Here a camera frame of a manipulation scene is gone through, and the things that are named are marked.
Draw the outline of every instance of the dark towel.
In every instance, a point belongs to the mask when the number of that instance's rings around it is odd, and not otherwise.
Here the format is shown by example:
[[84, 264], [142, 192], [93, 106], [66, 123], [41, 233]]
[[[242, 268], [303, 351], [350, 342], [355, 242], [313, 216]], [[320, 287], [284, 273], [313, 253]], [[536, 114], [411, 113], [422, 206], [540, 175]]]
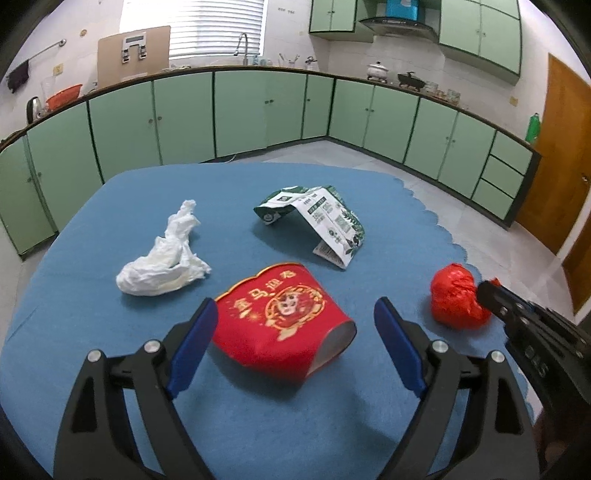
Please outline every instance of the dark towel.
[[25, 60], [8, 74], [8, 88], [16, 92], [29, 79], [29, 61]]

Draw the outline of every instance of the white tissue paper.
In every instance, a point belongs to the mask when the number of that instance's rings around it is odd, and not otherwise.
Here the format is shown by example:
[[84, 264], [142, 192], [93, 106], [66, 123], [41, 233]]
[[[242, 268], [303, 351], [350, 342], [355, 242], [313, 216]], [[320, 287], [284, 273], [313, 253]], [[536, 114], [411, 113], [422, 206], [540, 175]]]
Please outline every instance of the white tissue paper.
[[154, 297], [178, 290], [211, 272], [211, 267], [191, 252], [189, 232], [200, 224], [193, 216], [195, 200], [185, 200], [168, 217], [164, 238], [157, 236], [146, 257], [128, 263], [115, 278], [119, 289], [138, 296]]

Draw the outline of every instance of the black pot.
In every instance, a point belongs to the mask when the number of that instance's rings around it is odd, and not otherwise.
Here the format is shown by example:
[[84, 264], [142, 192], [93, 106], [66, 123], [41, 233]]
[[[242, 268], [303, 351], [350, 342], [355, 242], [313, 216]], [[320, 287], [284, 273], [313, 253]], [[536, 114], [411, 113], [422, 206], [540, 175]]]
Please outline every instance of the black pot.
[[407, 72], [406, 75], [403, 73], [398, 74], [398, 81], [400, 82], [400, 86], [407, 85], [409, 87], [413, 87], [418, 92], [426, 85], [424, 81], [413, 77], [414, 72]]

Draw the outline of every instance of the towel rack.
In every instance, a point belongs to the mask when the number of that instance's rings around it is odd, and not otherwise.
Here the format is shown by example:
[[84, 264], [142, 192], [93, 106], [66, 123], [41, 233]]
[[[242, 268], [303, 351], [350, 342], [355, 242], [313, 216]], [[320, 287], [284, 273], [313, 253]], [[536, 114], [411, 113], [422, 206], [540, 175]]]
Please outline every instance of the towel rack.
[[66, 39], [62, 38], [60, 41], [56, 41], [55, 43], [52, 43], [51, 45], [49, 45], [48, 47], [44, 48], [43, 50], [41, 50], [38, 53], [35, 53], [32, 57], [29, 57], [29, 60], [34, 59], [35, 57], [41, 55], [44, 51], [49, 50], [52, 47], [55, 47], [56, 45], [63, 47], [66, 44]]

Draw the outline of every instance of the window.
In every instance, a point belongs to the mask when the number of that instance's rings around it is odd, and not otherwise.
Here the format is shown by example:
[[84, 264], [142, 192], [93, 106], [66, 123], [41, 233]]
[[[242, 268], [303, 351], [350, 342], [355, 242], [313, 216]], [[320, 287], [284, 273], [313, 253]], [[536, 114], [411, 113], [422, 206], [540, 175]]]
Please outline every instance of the window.
[[267, 0], [125, 0], [119, 31], [170, 25], [171, 59], [231, 55], [246, 32], [254, 55], [262, 54], [266, 14]]

